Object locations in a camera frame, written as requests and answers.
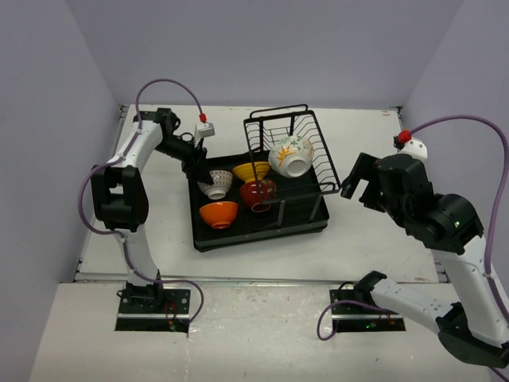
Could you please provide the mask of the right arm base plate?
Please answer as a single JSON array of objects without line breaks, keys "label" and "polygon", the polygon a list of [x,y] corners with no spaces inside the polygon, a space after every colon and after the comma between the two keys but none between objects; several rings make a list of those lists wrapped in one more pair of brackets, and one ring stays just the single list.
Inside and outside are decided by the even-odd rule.
[{"label": "right arm base plate", "polygon": [[361,302],[355,296],[355,284],[343,282],[331,287],[329,304],[320,313],[317,337],[328,341],[338,333],[383,333],[406,330],[404,319],[394,312],[370,308],[369,302]]}]

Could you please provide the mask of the brown patterned white bowl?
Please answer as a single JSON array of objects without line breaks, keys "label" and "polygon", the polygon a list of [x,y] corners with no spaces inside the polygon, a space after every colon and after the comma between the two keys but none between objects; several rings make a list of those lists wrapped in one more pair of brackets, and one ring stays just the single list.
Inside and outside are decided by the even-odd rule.
[{"label": "brown patterned white bowl", "polygon": [[223,199],[231,188],[233,173],[227,170],[211,170],[209,173],[213,183],[209,185],[198,182],[200,191],[210,200],[217,201]]}]

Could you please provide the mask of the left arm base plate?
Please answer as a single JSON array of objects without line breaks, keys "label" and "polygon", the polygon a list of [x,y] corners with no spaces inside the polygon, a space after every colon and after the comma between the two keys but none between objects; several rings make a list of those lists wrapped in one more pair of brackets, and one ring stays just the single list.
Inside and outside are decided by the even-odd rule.
[{"label": "left arm base plate", "polygon": [[120,298],[116,331],[188,333],[189,289],[133,286],[127,283],[117,292]]}]

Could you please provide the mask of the orange bowl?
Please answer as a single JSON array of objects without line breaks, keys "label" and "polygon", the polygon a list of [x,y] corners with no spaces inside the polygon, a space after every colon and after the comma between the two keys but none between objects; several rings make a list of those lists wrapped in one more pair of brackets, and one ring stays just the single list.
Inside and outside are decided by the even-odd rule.
[{"label": "orange bowl", "polygon": [[233,201],[214,202],[199,209],[201,219],[212,229],[229,228],[235,221],[239,206]]}]

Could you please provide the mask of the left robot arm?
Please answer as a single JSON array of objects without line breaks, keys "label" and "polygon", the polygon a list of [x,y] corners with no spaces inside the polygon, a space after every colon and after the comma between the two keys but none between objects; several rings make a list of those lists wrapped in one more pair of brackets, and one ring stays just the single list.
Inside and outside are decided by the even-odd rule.
[{"label": "left robot arm", "polygon": [[165,305],[165,292],[155,287],[162,281],[146,238],[149,199],[142,171],[152,153],[159,152],[178,160],[189,180],[212,183],[204,139],[215,134],[213,125],[201,112],[188,140],[175,133],[180,125],[181,120],[169,108],[138,112],[127,141],[107,164],[96,166],[91,176],[95,218],[104,223],[106,234],[116,236],[127,268],[127,282],[141,288],[137,303],[149,313]]}]

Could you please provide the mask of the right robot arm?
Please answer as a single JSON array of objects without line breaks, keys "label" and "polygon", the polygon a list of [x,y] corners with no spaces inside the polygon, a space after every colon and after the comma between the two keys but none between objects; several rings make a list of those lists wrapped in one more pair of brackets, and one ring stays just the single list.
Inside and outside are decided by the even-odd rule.
[{"label": "right robot arm", "polygon": [[435,193],[424,163],[408,154],[360,154],[342,184],[342,197],[351,198],[362,180],[367,187],[360,202],[386,213],[423,243],[445,269],[458,299],[431,298],[372,271],[354,287],[356,306],[365,313],[394,311],[417,322],[459,361],[506,368],[508,320],[490,288],[487,241],[473,205],[456,194]]}]

